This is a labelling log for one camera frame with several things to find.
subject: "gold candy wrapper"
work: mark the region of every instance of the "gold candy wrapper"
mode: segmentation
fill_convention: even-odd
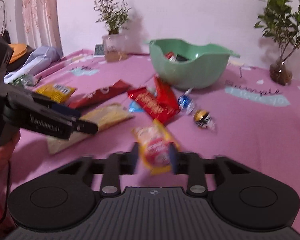
[[[105,107],[97,108],[83,115],[80,119],[96,123],[99,127],[99,133],[103,130],[108,129],[111,126],[114,126],[120,122],[131,119],[133,117],[134,116],[131,113],[123,109],[121,104],[115,103]],[[69,140],[47,136],[49,153],[51,155],[56,154],[61,150],[64,150],[70,147],[71,145],[80,142],[90,136],[91,135],[89,134],[80,132],[74,132],[70,136]]]
[[[196,111],[193,120],[200,128],[209,128],[211,130],[215,129],[215,123],[212,120],[210,113],[206,110]]]
[[[46,84],[42,87],[39,87],[35,92],[49,97],[51,100],[56,101],[57,103],[64,103],[76,90],[76,88],[66,87],[59,84]]]

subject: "potted plant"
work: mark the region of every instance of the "potted plant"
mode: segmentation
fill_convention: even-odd
[[[285,61],[300,49],[300,0],[298,10],[292,12],[290,0],[264,0],[267,5],[255,28],[263,28],[263,37],[270,37],[279,46],[280,57],[270,66],[270,77],[281,85],[291,81],[292,73]]]
[[[128,8],[126,0],[122,0],[120,5],[117,0],[95,0],[94,5],[94,10],[100,12],[96,22],[105,22],[109,32],[109,35],[102,37],[106,61],[115,62],[125,58],[124,36],[119,31],[129,20],[128,12],[131,8]]]

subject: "yellow snack bag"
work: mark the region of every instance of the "yellow snack bag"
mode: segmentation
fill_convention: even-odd
[[[171,171],[169,159],[169,144],[180,146],[158,120],[145,128],[133,129],[133,134],[139,143],[139,154],[144,165],[151,170],[151,175]]]
[[[95,110],[92,110],[85,115],[83,115],[80,119],[94,122],[98,125],[99,130],[96,136],[103,131],[106,130],[120,122],[124,122],[125,120],[131,119],[134,116],[126,111],[121,104],[113,103],[108,106],[99,107]],[[77,142],[80,142],[86,138],[91,137],[89,134],[74,132],[70,135],[69,140],[59,139],[51,136],[47,136],[48,142],[48,150],[51,155],[56,154],[63,149],[66,149]]]
[[[49,97],[51,100],[56,101],[57,103],[64,103],[76,90],[76,88],[66,87],[59,84],[46,84],[42,87],[39,87],[35,92]]]

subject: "pink table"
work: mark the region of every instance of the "pink table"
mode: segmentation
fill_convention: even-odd
[[[98,70],[98,72],[81,76],[69,72],[72,68],[83,66],[91,68],[89,71]],[[155,74],[149,56],[131,56],[126,61],[111,64],[105,63],[103,58],[90,58],[68,66],[59,63],[53,68],[46,71],[45,75],[49,75],[42,83],[57,82],[77,87],[78,90],[73,97],[112,85],[119,79],[135,87],[153,86],[152,77]],[[232,84],[227,91],[226,82]],[[258,94],[259,91],[269,92],[269,89],[273,94],[276,90],[279,91],[270,97],[269,94],[262,97]],[[181,94],[180,91],[176,91],[177,96]],[[282,87],[270,80],[267,70],[243,67],[240,71],[239,67],[230,65],[216,84],[201,91],[194,91],[192,97],[200,108],[211,112],[217,130],[211,132],[199,129],[190,116],[176,117],[167,128],[181,144],[182,150],[197,152],[205,158],[213,158],[215,155],[229,156],[290,185],[300,196],[300,82],[293,81],[290,86]],[[103,105],[113,102],[128,107],[131,101],[126,94],[122,94]],[[80,156],[93,155],[95,158],[106,158],[113,152],[129,151],[135,141],[131,130],[152,123],[147,114],[134,114],[134,119],[54,156],[48,154],[43,135],[22,130],[20,143],[11,160],[11,190]],[[101,176],[95,176],[93,189],[99,189],[100,179]],[[170,173],[150,176],[139,163],[137,174],[122,176],[121,185],[184,187],[186,180],[187,177],[184,175]],[[5,196],[5,182],[6,172],[2,172],[0,175],[2,203]],[[213,188],[211,181],[208,186],[210,189]],[[300,233],[300,211],[293,227]]]

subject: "glass vase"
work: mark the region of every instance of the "glass vase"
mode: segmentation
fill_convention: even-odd
[[[282,59],[278,59],[275,63],[270,65],[270,78],[282,85],[290,84],[292,79],[292,72],[287,70],[285,62]]]
[[[102,36],[106,62],[117,62],[127,58],[124,50],[125,36],[111,34]]]

